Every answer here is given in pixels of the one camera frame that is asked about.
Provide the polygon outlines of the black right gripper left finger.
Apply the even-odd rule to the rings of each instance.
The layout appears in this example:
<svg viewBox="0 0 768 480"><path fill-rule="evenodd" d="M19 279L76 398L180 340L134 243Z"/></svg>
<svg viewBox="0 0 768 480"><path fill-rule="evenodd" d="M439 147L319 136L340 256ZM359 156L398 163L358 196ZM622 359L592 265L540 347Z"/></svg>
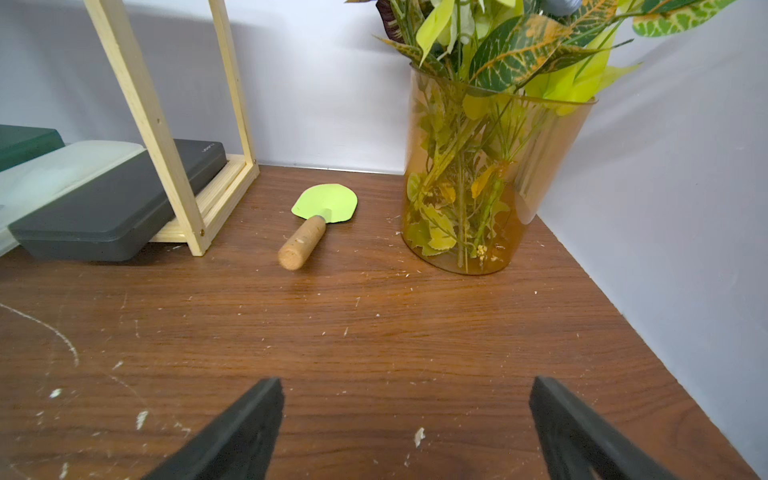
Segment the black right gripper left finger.
<svg viewBox="0 0 768 480"><path fill-rule="evenodd" d="M211 421L147 479L264 479L283 419L281 380L265 378Z"/></svg>

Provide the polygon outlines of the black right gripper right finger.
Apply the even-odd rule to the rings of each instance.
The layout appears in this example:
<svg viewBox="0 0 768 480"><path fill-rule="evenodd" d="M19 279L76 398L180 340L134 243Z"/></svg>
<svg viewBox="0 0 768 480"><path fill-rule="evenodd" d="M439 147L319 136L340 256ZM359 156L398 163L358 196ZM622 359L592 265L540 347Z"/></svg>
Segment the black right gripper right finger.
<svg viewBox="0 0 768 480"><path fill-rule="evenodd" d="M552 479L673 479L561 382L534 379L529 406Z"/></svg>

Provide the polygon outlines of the translucent rounded pencil case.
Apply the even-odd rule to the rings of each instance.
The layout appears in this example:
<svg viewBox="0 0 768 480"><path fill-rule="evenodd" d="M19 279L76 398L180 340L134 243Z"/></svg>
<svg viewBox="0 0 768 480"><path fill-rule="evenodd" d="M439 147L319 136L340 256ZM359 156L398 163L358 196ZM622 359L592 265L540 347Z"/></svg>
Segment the translucent rounded pencil case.
<svg viewBox="0 0 768 480"><path fill-rule="evenodd" d="M19 245L10 225L144 153L131 142L89 140L72 143L1 173L1 253Z"/></svg>

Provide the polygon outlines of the dark green pencil case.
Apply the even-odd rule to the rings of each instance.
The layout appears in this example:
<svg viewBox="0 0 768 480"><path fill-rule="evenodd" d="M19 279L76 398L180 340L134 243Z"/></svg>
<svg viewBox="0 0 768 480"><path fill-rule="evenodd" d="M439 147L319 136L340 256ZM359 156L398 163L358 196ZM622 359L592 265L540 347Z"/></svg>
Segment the dark green pencil case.
<svg viewBox="0 0 768 480"><path fill-rule="evenodd" d="M0 126L0 144L1 172L65 146L56 129L4 124Z"/></svg>

